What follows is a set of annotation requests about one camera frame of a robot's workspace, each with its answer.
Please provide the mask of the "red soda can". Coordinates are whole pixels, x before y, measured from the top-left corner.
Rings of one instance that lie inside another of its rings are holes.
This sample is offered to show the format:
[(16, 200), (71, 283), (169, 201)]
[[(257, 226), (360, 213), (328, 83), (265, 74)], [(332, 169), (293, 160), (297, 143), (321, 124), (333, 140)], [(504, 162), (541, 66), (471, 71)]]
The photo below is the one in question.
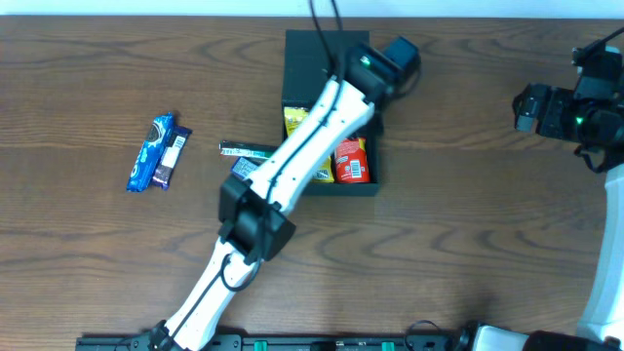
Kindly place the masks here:
[(343, 140), (334, 152), (336, 181), (339, 183), (369, 183), (371, 181), (365, 137)]

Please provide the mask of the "black gift box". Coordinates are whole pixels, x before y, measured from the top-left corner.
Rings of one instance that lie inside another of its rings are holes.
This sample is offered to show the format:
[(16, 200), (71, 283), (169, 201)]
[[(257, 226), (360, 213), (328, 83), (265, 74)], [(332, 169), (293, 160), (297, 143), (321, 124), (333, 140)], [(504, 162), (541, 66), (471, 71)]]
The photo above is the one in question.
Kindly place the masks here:
[[(282, 106), (311, 109), (328, 80), (330, 65), (326, 51), (314, 30), (286, 31), (284, 53)], [(370, 167), (368, 183), (309, 182), (304, 196), (373, 197), (380, 188), (378, 139), (383, 132), (381, 117), (372, 120), (357, 132), (366, 139), (365, 149)]]

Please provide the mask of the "yellow snack bag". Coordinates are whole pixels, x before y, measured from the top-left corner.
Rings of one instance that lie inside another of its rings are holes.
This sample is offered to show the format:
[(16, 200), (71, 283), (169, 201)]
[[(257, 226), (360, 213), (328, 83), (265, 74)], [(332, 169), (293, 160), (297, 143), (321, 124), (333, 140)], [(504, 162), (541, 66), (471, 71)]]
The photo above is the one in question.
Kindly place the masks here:
[[(290, 137), (293, 132), (304, 122), (309, 115), (309, 110), (302, 107), (285, 107), (284, 110), (284, 123), (287, 133), (287, 137)], [(332, 172), (332, 157), (329, 156), (318, 170), (313, 174), (312, 181), (317, 183), (334, 183), (335, 178)]]

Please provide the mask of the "small blue snack packet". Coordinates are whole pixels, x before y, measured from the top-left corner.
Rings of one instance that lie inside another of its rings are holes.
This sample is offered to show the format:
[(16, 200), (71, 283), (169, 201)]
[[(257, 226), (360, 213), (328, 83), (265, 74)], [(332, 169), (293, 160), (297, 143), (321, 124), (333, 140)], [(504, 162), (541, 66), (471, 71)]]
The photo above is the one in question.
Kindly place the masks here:
[(245, 179), (257, 169), (258, 164), (246, 157), (239, 157), (231, 167), (230, 172), (240, 179)]

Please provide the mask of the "green candy bar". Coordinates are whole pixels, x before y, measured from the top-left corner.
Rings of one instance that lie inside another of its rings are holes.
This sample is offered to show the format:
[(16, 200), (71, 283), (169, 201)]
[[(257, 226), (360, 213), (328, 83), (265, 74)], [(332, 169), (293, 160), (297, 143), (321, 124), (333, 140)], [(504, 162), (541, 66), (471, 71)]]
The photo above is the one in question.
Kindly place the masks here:
[(249, 157), (257, 159), (269, 159), (278, 149), (277, 146), (257, 143), (222, 140), (219, 143), (219, 153), (223, 156)]

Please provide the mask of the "purple chocolate bar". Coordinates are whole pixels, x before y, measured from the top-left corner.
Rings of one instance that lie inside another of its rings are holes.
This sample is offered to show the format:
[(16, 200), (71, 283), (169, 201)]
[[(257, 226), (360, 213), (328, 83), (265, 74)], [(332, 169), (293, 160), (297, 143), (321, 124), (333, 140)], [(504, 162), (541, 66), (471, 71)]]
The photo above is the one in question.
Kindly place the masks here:
[(163, 190), (169, 189), (178, 158), (192, 133), (193, 131), (186, 127), (174, 127), (167, 146), (152, 175), (151, 182), (153, 185)]

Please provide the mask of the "blue Oreo cookie pack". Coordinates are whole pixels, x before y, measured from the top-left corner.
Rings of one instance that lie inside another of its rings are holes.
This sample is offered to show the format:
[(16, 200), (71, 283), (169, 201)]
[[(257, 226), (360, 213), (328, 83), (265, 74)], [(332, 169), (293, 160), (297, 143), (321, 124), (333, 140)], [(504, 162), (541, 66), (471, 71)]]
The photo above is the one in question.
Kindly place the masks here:
[(175, 119), (173, 112), (153, 119), (131, 171), (127, 191), (142, 192), (148, 187), (174, 129)]

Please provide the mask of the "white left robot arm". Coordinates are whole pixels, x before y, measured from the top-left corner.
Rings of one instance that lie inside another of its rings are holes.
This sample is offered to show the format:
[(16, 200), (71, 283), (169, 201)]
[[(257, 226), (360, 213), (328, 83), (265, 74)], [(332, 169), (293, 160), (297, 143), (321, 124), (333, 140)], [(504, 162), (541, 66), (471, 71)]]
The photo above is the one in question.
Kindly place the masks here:
[(295, 231), (289, 220), (313, 174), (347, 137), (419, 71), (417, 49), (348, 50), (308, 117), (258, 169), (221, 185), (221, 227), (211, 260), (178, 311), (149, 334), (150, 350), (200, 350), (233, 296), (245, 290)]

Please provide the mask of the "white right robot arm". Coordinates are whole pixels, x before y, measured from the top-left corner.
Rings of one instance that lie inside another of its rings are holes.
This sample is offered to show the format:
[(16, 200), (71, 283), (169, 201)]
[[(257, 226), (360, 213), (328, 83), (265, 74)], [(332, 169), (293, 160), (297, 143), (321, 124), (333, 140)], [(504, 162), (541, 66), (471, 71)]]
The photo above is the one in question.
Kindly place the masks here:
[(571, 90), (529, 84), (512, 104), (515, 128), (573, 142), (575, 156), (605, 176), (606, 215), (590, 297), (573, 335), (521, 333), (484, 323), (466, 326), (455, 350), (621, 351), (623, 348), (623, 56), (613, 34), (572, 51)]

